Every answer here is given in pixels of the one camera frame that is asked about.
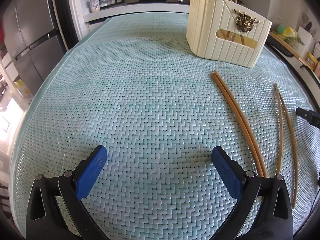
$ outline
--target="spice jar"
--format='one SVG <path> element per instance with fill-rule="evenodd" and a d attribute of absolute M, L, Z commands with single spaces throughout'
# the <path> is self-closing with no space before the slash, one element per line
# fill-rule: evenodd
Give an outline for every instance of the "spice jar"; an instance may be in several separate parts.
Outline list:
<path fill-rule="evenodd" d="M 90 0 L 90 9 L 91 9 L 91 12 L 100 11 L 99 0 Z"/>

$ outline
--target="gold decorative emblem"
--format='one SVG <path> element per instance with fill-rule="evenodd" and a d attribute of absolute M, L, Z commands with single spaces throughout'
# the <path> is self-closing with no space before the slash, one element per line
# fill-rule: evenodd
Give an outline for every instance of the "gold decorative emblem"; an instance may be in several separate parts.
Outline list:
<path fill-rule="evenodd" d="M 240 10 L 236 11 L 233 9 L 237 16 L 236 18 L 236 26 L 237 29 L 243 33 L 248 33 L 252 30 L 254 23 L 259 23 L 259 21 L 256 21 L 256 19 L 252 19 L 251 16 L 245 14 L 245 12 L 241 13 Z"/>

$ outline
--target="refrigerator door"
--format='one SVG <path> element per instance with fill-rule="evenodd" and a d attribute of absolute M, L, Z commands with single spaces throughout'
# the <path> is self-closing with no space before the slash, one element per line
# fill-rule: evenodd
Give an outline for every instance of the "refrigerator door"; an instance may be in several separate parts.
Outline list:
<path fill-rule="evenodd" d="M 73 24 L 69 0 L 54 0 L 56 5 L 56 18 L 60 22 L 60 33 L 63 33 L 66 45 L 69 49 L 75 46 L 79 40 Z"/>
<path fill-rule="evenodd" d="M 29 53 L 26 53 L 19 58 L 15 63 L 22 81 L 26 84 L 31 94 L 34 96 L 42 85 L 42 78 L 40 77 L 35 65 L 33 64 Z"/>
<path fill-rule="evenodd" d="M 59 40 L 59 36 L 54 36 L 47 41 L 30 50 L 30 57 L 40 74 L 45 80 L 64 55 L 65 48 Z"/>
<path fill-rule="evenodd" d="M 49 4 L 52 0 L 16 0 L 18 23 L 26 46 L 57 28 Z"/>
<path fill-rule="evenodd" d="M 4 44 L 11 58 L 16 57 L 25 48 L 25 44 L 19 30 L 15 0 L 12 0 L 1 19 Z"/>

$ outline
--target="metal screw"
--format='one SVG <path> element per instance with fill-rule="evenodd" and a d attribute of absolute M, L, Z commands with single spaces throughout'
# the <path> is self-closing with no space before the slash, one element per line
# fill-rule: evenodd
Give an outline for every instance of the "metal screw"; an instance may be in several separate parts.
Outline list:
<path fill-rule="evenodd" d="M 277 177 L 277 179 L 279 179 L 279 180 L 283 180 L 283 176 L 282 176 L 281 174 L 277 174 L 276 177 Z"/>
<path fill-rule="evenodd" d="M 72 171 L 66 171 L 65 173 L 64 173 L 64 176 L 65 177 L 70 177 L 71 175 L 72 175 Z"/>
<path fill-rule="evenodd" d="M 41 174 L 38 174 L 37 176 L 36 176 L 36 180 L 41 180 L 42 179 L 42 175 Z"/>
<path fill-rule="evenodd" d="M 254 177 L 253 171 L 247 171 L 245 174 L 247 174 L 248 177 Z"/>

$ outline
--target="black device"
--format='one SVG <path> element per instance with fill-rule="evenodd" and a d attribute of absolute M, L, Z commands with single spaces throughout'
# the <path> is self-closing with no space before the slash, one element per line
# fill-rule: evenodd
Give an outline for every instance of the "black device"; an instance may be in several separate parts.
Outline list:
<path fill-rule="evenodd" d="M 309 122 L 309 124 L 320 128 L 320 114 L 317 112 L 314 112 L 312 110 L 305 110 L 301 107 L 298 107 L 296 109 L 296 114 L 297 116 L 302 117 L 303 119 L 307 120 Z"/>
<path fill-rule="evenodd" d="M 215 147 L 211 156 L 230 195 L 238 201 L 210 240 L 292 239 L 292 211 L 283 176 L 261 178 L 252 171 L 244 171 L 221 147 Z M 106 160 L 107 150 L 97 146 L 74 171 L 65 171 L 61 177 L 55 178 L 45 178 L 42 174 L 36 176 L 28 203 L 27 240 L 109 240 L 81 202 L 89 194 Z M 62 197 L 82 237 L 68 230 L 56 196 Z M 249 232 L 237 237 L 257 196 L 264 196 L 264 199 L 254 224 Z"/>

